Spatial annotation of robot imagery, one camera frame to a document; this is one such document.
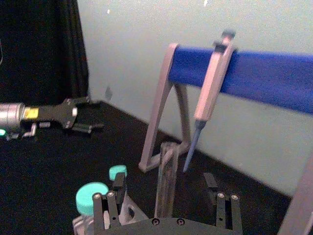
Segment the light blue wall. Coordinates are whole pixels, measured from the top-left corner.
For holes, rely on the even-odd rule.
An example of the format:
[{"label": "light blue wall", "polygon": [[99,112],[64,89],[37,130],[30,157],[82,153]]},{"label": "light blue wall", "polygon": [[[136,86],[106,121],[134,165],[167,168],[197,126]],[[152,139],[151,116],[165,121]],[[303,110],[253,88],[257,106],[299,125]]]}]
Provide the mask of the light blue wall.
[{"label": "light blue wall", "polygon": [[[313,53],[313,1],[78,0],[93,99],[148,121],[167,46],[210,47],[225,28],[241,50]],[[200,91],[188,89],[191,116]],[[160,127],[181,137],[171,93]],[[219,95],[198,149],[292,195],[313,149],[313,118]]]}]

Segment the yellow label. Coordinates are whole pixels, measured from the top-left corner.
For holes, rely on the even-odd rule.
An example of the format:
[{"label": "yellow label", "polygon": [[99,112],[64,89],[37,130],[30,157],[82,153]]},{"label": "yellow label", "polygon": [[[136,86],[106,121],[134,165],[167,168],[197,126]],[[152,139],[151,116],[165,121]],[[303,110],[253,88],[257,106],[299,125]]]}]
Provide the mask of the yellow label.
[{"label": "yellow label", "polygon": [[39,108],[25,108],[24,119],[35,119],[38,117]]}]

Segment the screw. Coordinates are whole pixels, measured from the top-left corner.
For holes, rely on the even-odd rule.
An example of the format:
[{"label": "screw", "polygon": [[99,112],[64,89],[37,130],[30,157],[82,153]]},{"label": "screw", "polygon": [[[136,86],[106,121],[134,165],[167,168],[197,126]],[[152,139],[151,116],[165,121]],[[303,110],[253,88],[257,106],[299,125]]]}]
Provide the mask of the screw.
[{"label": "screw", "polygon": [[184,225],[185,224],[185,220],[183,219],[178,219],[177,220],[178,225]]},{"label": "screw", "polygon": [[238,200],[239,199],[239,197],[237,195],[235,195],[235,194],[231,195],[231,198],[234,199],[234,200]]},{"label": "screw", "polygon": [[159,225],[159,223],[160,223],[160,220],[159,220],[159,219],[154,218],[154,219],[152,220],[152,224],[153,224],[153,225]]},{"label": "screw", "polygon": [[100,194],[98,193],[98,194],[94,195],[93,197],[94,197],[94,199],[98,199],[100,197]]},{"label": "screw", "polygon": [[219,193],[217,194],[217,196],[220,197],[220,198],[224,198],[224,197],[225,197],[225,195],[224,195],[222,192],[219,192]]},{"label": "screw", "polygon": [[108,192],[107,196],[108,197],[113,197],[114,196],[114,192]]}]

